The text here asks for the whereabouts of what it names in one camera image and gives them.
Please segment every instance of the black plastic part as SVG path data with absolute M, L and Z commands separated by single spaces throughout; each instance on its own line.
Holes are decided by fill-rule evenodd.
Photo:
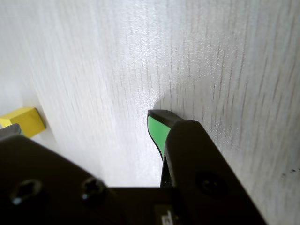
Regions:
M 165 157 L 192 224 L 265 224 L 199 122 L 173 125 Z
M 164 158 L 163 169 L 162 169 L 161 179 L 160 179 L 160 187 L 161 188 L 172 187 L 172 180 L 171 180 L 169 167 L 168 167 L 166 158 Z
M 181 117 L 176 115 L 175 113 L 169 111 L 169 110 L 163 110 L 163 109 L 150 109 L 148 110 L 148 116 L 151 116 L 158 122 L 161 122 L 162 124 L 165 124 L 166 126 L 172 128 L 172 126 L 179 120 L 183 120 Z M 165 160 L 165 157 L 162 156 L 161 151 L 159 150 L 159 147 L 157 146 L 156 142 L 153 140 L 152 136 L 149 133 L 149 136 L 151 137 L 152 141 L 157 147 L 157 150 L 163 160 L 163 168 L 162 168 L 162 175 L 160 180 L 160 187 L 161 188 L 168 188 L 172 187 L 172 181 L 169 173 L 169 168 L 167 161 Z
M 265 224 L 198 122 L 177 121 L 165 152 L 174 187 L 108 188 L 97 204 L 90 205 L 81 198 L 82 183 L 91 177 L 89 173 L 24 136 L 2 139 L 3 224 L 160 225 L 169 212 L 174 225 Z M 28 179 L 41 181 L 42 193 L 13 205 L 9 197 L 14 187 Z

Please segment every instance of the small label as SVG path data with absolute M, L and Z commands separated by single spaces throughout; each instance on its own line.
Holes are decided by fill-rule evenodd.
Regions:
M 174 225 L 174 210 L 172 205 L 155 205 L 156 225 Z

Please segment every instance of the white wall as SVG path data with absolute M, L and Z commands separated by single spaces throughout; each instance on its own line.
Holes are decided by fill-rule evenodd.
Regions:
M 0 113 L 35 106 L 36 141 L 111 186 L 157 186 L 146 114 L 172 110 L 203 124 L 270 224 L 298 224 L 299 7 L 1 0 Z

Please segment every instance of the screw head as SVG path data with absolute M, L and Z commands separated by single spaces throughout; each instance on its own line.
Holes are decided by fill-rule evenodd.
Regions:
M 89 200 L 95 196 L 102 195 L 106 190 L 106 185 L 103 181 L 96 179 L 94 177 L 88 178 L 83 184 L 83 200 Z
M 227 192 L 226 182 L 211 172 L 200 172 L 196 175 L 196 184 L 208 195 L 220 196 Z
M 19 205 L 27 199 L 37 196 L 41 190 L 41 181 L 36 179 L 24 180 L 18 184 L 10 198 L 14 205 Z

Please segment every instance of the yellow block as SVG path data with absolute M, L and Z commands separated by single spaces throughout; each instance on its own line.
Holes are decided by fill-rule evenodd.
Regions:
M 45 130 L 45 126 L 37 110 L 33 107 L 23 107 L 0 116 L 0 124 L 2 127 L 5 128 L 14 123 L 20 125 L 26 137 L 33 137 Z

